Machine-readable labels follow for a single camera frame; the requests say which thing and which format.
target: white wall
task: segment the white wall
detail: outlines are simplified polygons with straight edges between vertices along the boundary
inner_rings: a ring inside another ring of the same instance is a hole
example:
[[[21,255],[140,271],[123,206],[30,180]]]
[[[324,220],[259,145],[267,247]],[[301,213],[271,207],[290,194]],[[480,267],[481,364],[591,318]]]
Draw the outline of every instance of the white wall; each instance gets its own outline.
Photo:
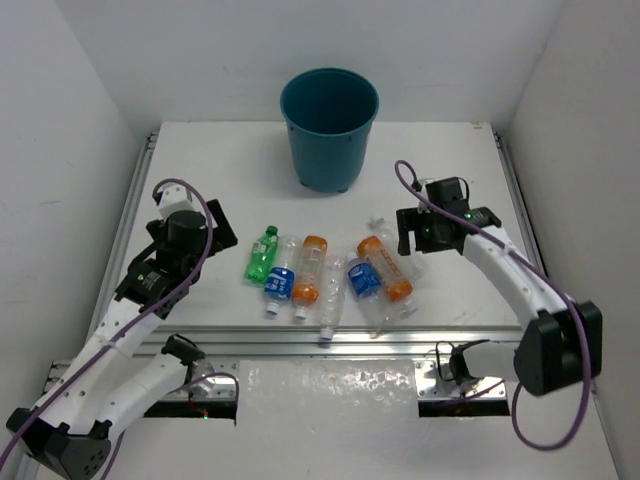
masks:
[[[509,133],[551,274],[604,313],[597,384],[625,479],[640,478],[639,25],[637,0],[569,0]]]
[[[383,120],[515,111],[562,0],[57,0],[138,134],[161,120],[277,120],[295,74],[351,68]]]
[[[52,359],[82,345],[137,150],[54,1],[3,1],[2,425],[33,404]],[[8,441],[0,428],[0,449]]]

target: plastic bottle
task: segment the plastic bottle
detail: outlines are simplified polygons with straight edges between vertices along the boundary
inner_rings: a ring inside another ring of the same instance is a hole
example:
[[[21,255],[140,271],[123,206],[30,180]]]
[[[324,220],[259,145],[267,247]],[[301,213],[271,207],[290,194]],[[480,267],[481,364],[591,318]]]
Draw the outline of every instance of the plastic bottle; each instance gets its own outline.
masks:
[[[300,257],[302,241],[293,235],[283,235],[278,240],[278,250],[273,268],[267,277],[264,294],[267,299],[267,313],[277,315],[280,306],[291,298],[295,281],[295,268]]]
[[[324,261],[320,295],[316,304],[314,318],[320,325],[320,340],[330,341],[334,329],[340,323],[344,308],[344,291],[346,289],[345,259],[329,255]]]
[[[358,308],[367,322],[380,332],[383,324],[390,320],[388,300],[382,293],[380,277],[373,267],[358,257],[355,252],[347,254],[347,276],[356,294]]]
[[[382,288],[395,312],[392,316],[404,318],[417,310],[409,297],[413,291],[411,282],[404,276],[378,237],[372,236],[360,242],[358,254],[373,266],[380,277]]]
[[[298,276],[293,287],[293,304],[296,306],[298,320],[307,318],[309,309],[318,299],[318,282],[326,253],[327,241],[324,238],[309,235],[304,239]]]
[[[264,235],[253,242],[251,261],[247,265],[244,277],[255,285],[264,285],[273,265],[278,248],[278,229],[269,225]]]
[[[391,258],[398,265],[400,271],[407,275],[410,282],[415,283],[424,276],[425,265],[421,257],[415,254],[402,257],[398,253],[398,237],[396,235],[395,225],[387,222],[382,215],[373,215],[369,226],[389,251]]]

